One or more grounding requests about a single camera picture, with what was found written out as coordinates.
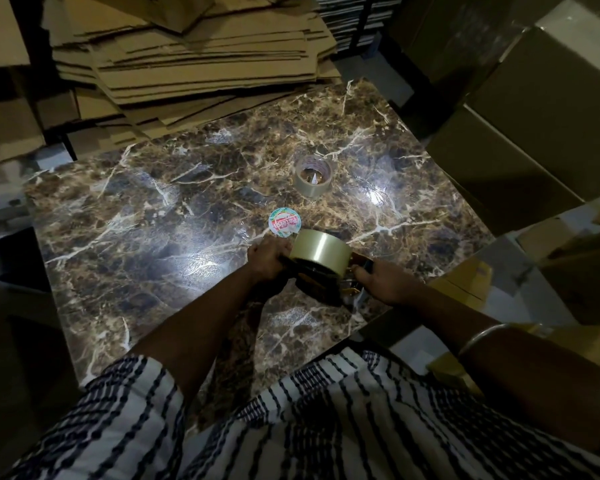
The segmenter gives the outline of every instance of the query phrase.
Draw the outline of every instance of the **tape roll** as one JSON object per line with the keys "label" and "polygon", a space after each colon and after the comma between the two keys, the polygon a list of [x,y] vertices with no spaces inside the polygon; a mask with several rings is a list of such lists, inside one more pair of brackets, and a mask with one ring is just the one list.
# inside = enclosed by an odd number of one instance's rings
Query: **tape roll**
{"label": "tape roll", "polygon": [[333,168],[327,160],[305,157],[296,164],[294,186],[305,197],[318,198],[331,188],[332,176]]}
{"label": "tape roll", "polygon": [[340,278],[349,266],[352,249],[348,244],[330,234],[311,229],[302,229],[296,236],[289,257],[319,264]]}

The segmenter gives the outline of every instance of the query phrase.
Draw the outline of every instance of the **table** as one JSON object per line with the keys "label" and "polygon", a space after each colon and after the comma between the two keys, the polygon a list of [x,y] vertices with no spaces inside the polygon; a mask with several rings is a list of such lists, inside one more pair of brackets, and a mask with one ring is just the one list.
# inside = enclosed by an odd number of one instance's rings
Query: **table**
{"label": "table", "polygon": [[[313,154],[335,164],[333,189],[316,201],[292,186],[294,163]],[[41,172],[25,192],[83,385],[241,266],[278,207],[295,209],[304,228],[333,233],[423,279],[492,239],[366,80]],[[259,322],[239,319],[232,329],[194,416],[218,418],[384,305],[371,299],[351,314],[289,282],[259,311]]]}

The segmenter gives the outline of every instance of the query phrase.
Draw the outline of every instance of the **shirt sleeve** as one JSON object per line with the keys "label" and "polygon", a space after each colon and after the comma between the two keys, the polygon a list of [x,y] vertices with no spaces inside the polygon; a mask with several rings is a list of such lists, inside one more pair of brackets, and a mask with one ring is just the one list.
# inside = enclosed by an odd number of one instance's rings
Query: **shirt sleeve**
{"label": "shirt sleeve", "polygon": [[168,371],[152,358],[125,356],[4,478],[174,477],[184,430],[184,398]]}

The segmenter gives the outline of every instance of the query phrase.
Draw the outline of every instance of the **person's right hand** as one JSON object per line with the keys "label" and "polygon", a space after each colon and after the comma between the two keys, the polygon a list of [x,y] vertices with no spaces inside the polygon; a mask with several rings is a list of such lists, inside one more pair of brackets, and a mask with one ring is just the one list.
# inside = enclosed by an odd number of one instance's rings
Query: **person's right hand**
{"label": "person's right hand", "polygon": [[360,266],[353,266],[352,271],[371,296],[390,306],[408,305],[410,298],[425,286],[400,266],[382,259],[374,259],[371,274]]}

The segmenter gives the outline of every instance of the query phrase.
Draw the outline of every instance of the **shirt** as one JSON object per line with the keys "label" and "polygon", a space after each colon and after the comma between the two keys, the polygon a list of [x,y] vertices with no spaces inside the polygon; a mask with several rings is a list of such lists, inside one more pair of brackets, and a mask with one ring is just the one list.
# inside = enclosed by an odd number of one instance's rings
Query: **shirt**
{"label": "shirt", "polygon": [[216,424],[180,468],[185,416],[168,371],[126,356],[88,384],[5,478],[600,478],[600,457],[350,348],[307,364]]}

